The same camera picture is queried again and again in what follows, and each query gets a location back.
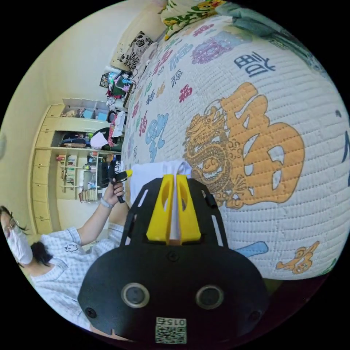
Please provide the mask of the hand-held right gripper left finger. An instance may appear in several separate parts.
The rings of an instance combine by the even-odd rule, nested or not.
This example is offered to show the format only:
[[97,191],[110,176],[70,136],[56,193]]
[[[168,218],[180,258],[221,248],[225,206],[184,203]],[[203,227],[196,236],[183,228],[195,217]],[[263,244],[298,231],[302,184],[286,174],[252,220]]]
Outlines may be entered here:
[[169,244],[174,195],[174,175],[164,175],[163,178],[159,178],[159,180],[160,186],[146,237],[150,242]]

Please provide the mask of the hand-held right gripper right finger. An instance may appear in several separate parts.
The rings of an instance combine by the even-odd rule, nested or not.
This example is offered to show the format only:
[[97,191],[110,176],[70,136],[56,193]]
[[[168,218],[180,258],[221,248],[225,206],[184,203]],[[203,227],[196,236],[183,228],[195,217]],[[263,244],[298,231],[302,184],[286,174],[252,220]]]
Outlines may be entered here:
[[197,242],[201,233],[186,175],[176,175],[176,191],[180,243]]

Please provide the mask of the person's left hand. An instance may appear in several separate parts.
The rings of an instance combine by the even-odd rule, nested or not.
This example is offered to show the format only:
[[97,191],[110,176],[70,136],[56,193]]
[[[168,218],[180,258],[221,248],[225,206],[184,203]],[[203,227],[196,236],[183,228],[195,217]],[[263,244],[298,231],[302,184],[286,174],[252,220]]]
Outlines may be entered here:
[[113,207],[118,202],[124,203],[124,185],[122,182],[109,182],[102,200],[107,203],[107,207]]

